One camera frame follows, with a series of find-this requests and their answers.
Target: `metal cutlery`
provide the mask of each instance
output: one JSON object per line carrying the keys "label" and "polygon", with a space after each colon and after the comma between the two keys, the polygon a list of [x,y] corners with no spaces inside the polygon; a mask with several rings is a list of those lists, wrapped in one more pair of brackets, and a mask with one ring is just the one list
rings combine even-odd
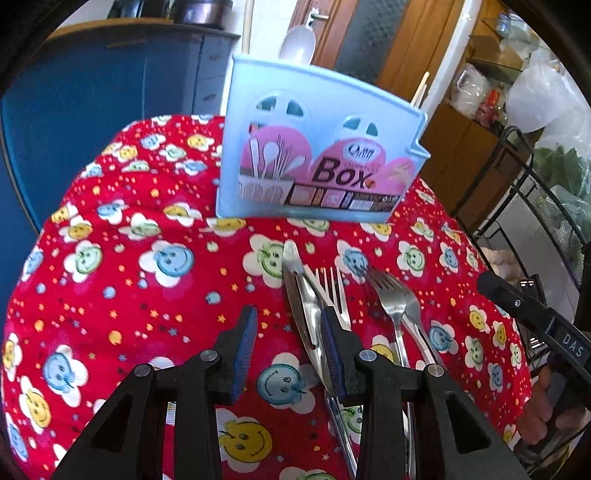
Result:
{"label": "metal cutlery", "polygon": [[[370,268],[366,272],[365,278],[367,278],[369,283],[372,285],[372,287],[378,294],[378,298],[380,303],[382,304],[382,308],[394,323],[394,334],[396,337],[398,358],[400,359],[402,366],[406,368],[414,368],[410,366],[410,362],[408,361],[408,355],[406,353],[406,349],[404,348],[404,341],[402,339],[402,316],[406,311],[407,307],[407,297],[405,291],[398,288],[398,286],[391,281],[388,275],[385,275],[374,268]],[[414,406],[412,402],[407,403],[406,409],[407,416],[409,419],[407,437],[407,475],[410,478],[410,480],[415,480],[417,474],[415,464],[416,454],[414,438],[416,422],[414,415]]]}
{"label": "metal cutlery", "polygon": [[324,290],[329,295],[333,306],[337,314],[340,315],[342,318],[342,327],[345,330],[351,331],[351,317],[349,316],[349,309],[347,308],[347,298],[345,297],[345,287],[343,285],[343,279],[340,276],[340,272],[337,270],[335,275],[335,269],[333,267],[329,268],[330,271],[330,285],[328,278],[326,276],[326,268],[322,268],[323,278],[320,278],[320,271],[316,268],[316,279],[319,283],[323,283],[324,280]]}
{"label": "metal cutlery", "polygon": [[355,454],[351,448],[351,441],[349,439],[349,435],[347,434],[347,428],[345,427],[343,419],[340,416],[341,406],[339,400],[331,397],[328,391],[325,390],[324,401],[326,402],[326,406],[329,409],[330,419],[335,426],[335,433],[339,439],[340,447],[343,449],[343,456],[345,457],[345,463],[347,464],[349,476],[355,480],[355,476],[357,475],[357,459],[355,458]]}
{"label": "metal cutlery", "polygon": [[[326,275],[327,270],[330,271],[330,283]],[[335,275],[335,269],[333,267],[330,267],[329,269],[322,268],[321,271],[323,274],[322,276],[320,275],[320,271],[316,269],[316,280],[323,286],[324,292],[328,295],[331,301],[331,304],[328,304],[324,300],[324,306],[333,306],[337,315],[340,317],[339,321],[341,323],[341,327],[344,330],[351,331],[351,319],[349,317],[347,298],[345,296],[345,287],[343,285],[343,279],[340,276],[340,272],[336,270]],[[345,423],[340,416],[343,407],[337,398],[331,397],[328,395],[328,393],[325,393],[324,400],[329,408],[332,421],[335,424],[337,438],[339,439],[340,446],[343,449],[343,456],[345,457],[345,462],[347,463],[349,475],[354,479],[355,475],[357,474],[357,460],[355,459],[355,454],[353,453],[353,448],[351,446],[349,434],[347,433],[347,428],[345,427]]]}
{"label": "metal cutlery", "polygon": [[340,415],[340,405],[338,400],[336,400],[330,381],[330,372],[320,333],[322,305],[326,304],[325,302],[329,302],[332,306],[332,302],[318,279],[310,270],[310,267],[303,265],[301,262],[297,245],[291,240],[288,240],[284,244],[282,270],[287,297],[295,324],[304,343],[306,353],[310,358],[310,362],[314,366],[326,390],[324,399],[329,408],[330,418],[335,426],[347,468],[351,478],[354,479],[357,471],[357,460],[353,454],[346,426]]}
{"label": "metal cutlery", "polygon": [[330,373],[320,338],[321,306],[314,289],[306,280],[304,265],[297,245],[292,240],[288,240],[283,246],[282,270],[291,312],[306,353],[325,389],[333,395]]}
{"label": "metal cutlery", "polygon": [[423,324],[421,323],[421,305],[418,302],[417,296],[410,288],[408,288],[403,282],[393,275],[386,273],[384,273],[384,275],[387,275],[389,280],[393,282],[398,288],[400,288],[406,295],[407,306],[404,314],[402,315],[402,324],[419,347],[419,350],[423,356],[423,360],[425,360],[427,365],[439,364],[444,367],[445,364],[443,363],[443,360],[441,360],[441,355],[432,347],[431,343],[429,342],[429,337],[423,328]]}

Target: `door handle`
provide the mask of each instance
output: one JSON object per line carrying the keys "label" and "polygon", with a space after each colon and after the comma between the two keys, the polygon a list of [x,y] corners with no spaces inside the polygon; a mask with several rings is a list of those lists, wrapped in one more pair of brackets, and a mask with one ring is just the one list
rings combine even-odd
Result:
{"label": "door handle", "polygon": [[312,9],[310,9],[310,12],[308,13],[308,18],[306,19],[306,23],[305,25],[312,28],[314,25],[314,22],[316,20],[322,20],[322,21],[326,21],[328,20],[330,17],[328,15],[322,15],[320,13],[320,8],[318,7],[314,7]]}

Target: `plastic bag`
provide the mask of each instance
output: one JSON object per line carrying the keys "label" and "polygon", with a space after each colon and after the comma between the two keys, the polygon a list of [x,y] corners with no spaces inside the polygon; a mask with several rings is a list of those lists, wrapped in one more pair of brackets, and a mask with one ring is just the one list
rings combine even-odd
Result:
{"label": "plastic bag", "polygon": [[450,104],[462,115],[474,118],[478,107],[490,91],[491,84],[487,78],[473,65],[467,63],[453,83]]}
{"label": "plastic bag", "polygon": [[523,133],[546,127],[574,106],[573,92],[567,80],[548,62],[548,55],[538,49],[532,53],[530,66],[507,93],[509,124]]}
{"label": "plastic bag", "polygon": [[548,125],[535,145],[534,170],[549,187],[591,203],[591,108],[572,77],[565,87],[576,105]]}

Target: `yellow smiley face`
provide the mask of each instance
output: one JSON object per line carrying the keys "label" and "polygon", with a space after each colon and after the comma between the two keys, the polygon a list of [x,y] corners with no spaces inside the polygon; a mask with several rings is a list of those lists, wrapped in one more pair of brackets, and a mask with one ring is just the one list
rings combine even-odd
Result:
{"label": "yellow smiley face", "polygon": [[109,145],[106,146],[106,148],[101,152],[101,155],[111,155],[115,150],[117,150],[117,147],[119,146],[116,143],[111,143]]}
{"label": "yellow smiley face", "polygon": [[509,443],[512,438],[513,438],[513,432],[510,430],[505,430],[505,433],[503,433],[503,441],[505,443]]}
{"label": "yellow smiley face", "polygon": [[213,143],[213,139],[204,137],[203,135],[195,134],[191,135],[187,139],[187,145],[197,150],[206,151],[209,149],[209,145]]}
{"label": "yellow smiley face", "polygon": [[479,312],[475,311],[470,312],[470,323],[481,332],[485,329],[486,326],[482,315]]}
{"label": "yellow smiley face", "polygon": [[246,225],[246,220],[241,218],[219,218],[216,221],[216,230],[222,230],[224,232],[230,232],[234,230],[240,230]]}
{"label": "yellow smiley face", "polygon": [[7,370],[10,370],[12,367],[14,367],[14,342],[12,340],[7,340],[4,344],[2,363]]}
{"label": "yellow smiley face", "polygon": [[42,429],[44,429],[51,422],[51,412],[49,411],[49,405],[45,401],[45,398],[31,389],[27,391],[26,395],[26,402],[31,412],[32,420]]}
{"label": "yellow smiley face", "polygon": [[392,227],[385,223],[371,223],[370,225],[374,231],[380,235],[389,235],[392,233]]}
{"label": "yellow smiley face", "polygon": [[83,240],[92,233],[92,227],[85,223],[72,225],[68,228],[68,235],[74,240]]}
{"label": "yellow smiley face", "polygon": [[229,421],[225,428],[226,430],[219,432],[219,443],[234,460],[257,463],[271,453],[271,434],[260,423]]}
{"label": "yellow smiley face", "polygon": [[374,352],[377,352],[380,355],[383,355],[388,360],[390,360],[392,363],[395,363],[394,362],[394,354],[392,353],[392,350],[390,350],[387,346],[382,345],[381,343],[378,343],[376,345],[372,345],[371,349]]}
{"label": "yellow smiley face", "polygon": [[500,345],[504,345],[507,341],[507,332],[505,330],[505,325],[501,325],[499,329],[496,331],[496,341],[499,342]]}
{"label": "yellow smiley face", "polygon": [[187,211],[187,209],[185,209],[179,205],[171,205],[169,207],[166,207],[162,211],[164,212],[165,215],[170,215],[171,217],[188,217],[189,216],[189,212]]}
{"label": "yellow smiley face", "polygon": [[70,213],[68,212],[68,208],[66,206],[60,207],[58,210],[51,214],[51,221],[53,223],[60,223],[69,219]]}
{"label": "yellow smiley face", "polygon": [[119,150],[119,158],[121,160],[131,160],[137,158],[138,149],[135,145],[126,145]]}

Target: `blue cabinet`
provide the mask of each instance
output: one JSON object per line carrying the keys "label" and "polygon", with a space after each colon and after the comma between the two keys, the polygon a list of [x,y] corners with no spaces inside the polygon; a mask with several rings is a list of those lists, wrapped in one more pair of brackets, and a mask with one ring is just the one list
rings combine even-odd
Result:
{"label": "blue cabinet", "polygon": [[75,175],[121,128],[167,113],[219,113],[236,39],[132,23],[57,35],[35,52],[0,101],[0,220],[11,238],[0,244],[0,304]]}

